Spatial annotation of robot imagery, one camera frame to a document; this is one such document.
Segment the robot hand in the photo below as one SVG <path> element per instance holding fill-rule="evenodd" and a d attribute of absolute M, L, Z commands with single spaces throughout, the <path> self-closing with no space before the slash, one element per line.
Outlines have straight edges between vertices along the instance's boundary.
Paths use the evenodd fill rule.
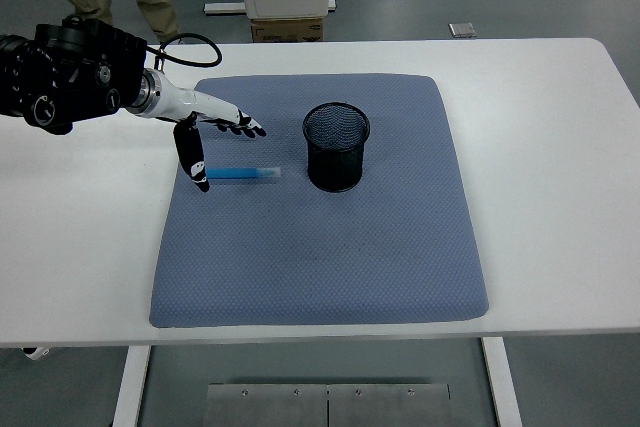
<path fill-rule="evenodd" d="M 264 137 L 266 132 L 235 104 L 199 91 L 178 88 L 164 77 L 161 80 L 158 102 L 151 117 L 175 123 L 173 137 L 179 164 L 199 190 L 207 192 L 210 184 L 198 123 L 209 123 L 223 132 L 249 138 Z"/>

